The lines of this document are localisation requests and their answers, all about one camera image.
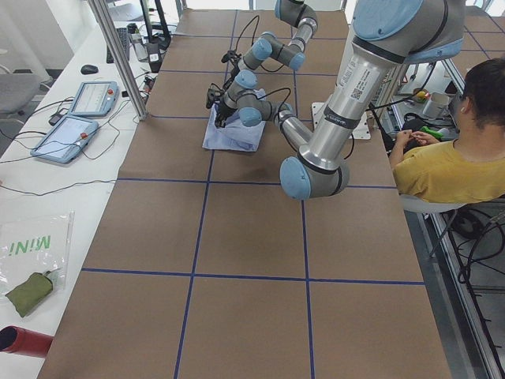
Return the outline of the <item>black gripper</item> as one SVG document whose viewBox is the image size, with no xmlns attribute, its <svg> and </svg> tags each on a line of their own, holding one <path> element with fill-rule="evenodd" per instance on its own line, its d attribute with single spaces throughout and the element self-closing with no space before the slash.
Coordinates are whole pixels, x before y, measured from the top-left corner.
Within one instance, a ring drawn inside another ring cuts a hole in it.
<svg viewBox="0 0 505 379">
<path fill-rule="evenodd" d="M 235 109 L 229 106 L 225 98 L 222 96 L 219 100 L 217 113 L 215 117 L 215 127 L 216 128 L 224 128 L 226 126 L 226 120 L 232 116 L 235 112 Z"/>
</svg>

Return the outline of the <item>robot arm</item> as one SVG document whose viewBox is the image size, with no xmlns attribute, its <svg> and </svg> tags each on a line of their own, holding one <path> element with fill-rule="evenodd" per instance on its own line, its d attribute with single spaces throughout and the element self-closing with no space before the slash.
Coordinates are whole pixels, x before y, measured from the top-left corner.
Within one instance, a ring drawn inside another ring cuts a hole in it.
<svg viewBox="0 0 505 379">
<path fill-rule="evenodd" d="M 272 58 L 293 71 L 298 71 L 306 60 L 305 49 L 318 29 L 316 12 L 304 1 L 278 0 L 275 16 L 297 29 L 289 43 L 284 43 L 273 32 L 263 32 L 242 55 L 231 71 L 236 77 L 243 69 L 255 71 Z"/>
<path fill-rule="evenodd" d="M 289 43 L 265 32 L 242 56 L 223 89 L 208 93 L 215 125 L 224 127 L 236 114 L 244 126 L 272 121 L 296 150 L 280 167 L 280 182 L 292 198 L 307 200 L 341 192 L 349 171 L 340 153 L 358 126 L 386 74 L 402 64 L 436 62 L 462 47 L 465 4 L 462 1 L 359 1 L 348 43 L 350 60 L 341 65 L 335 90 L 308 129 L 284 103 L 259 99 L 255 70 L 273 58 L 291 69 L 305 60 L 305 48 L 318 29 L 315 11 L 303 1 L 279 1 L 275 15 L 295 27 Z"/>
</svg>

